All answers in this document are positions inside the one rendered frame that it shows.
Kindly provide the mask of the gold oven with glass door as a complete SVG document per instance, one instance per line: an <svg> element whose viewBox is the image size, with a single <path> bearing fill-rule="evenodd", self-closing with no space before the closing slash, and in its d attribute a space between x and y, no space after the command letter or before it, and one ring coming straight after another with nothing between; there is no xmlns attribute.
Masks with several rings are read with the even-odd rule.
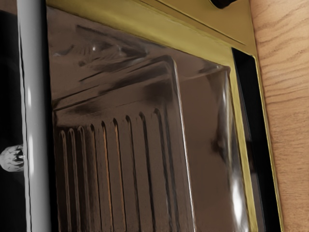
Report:
<svg viewBox="0 0 309 232"><path fill-rule="evenodd" d="M250 0L0 0L0 232L282 232Z"/></svg>

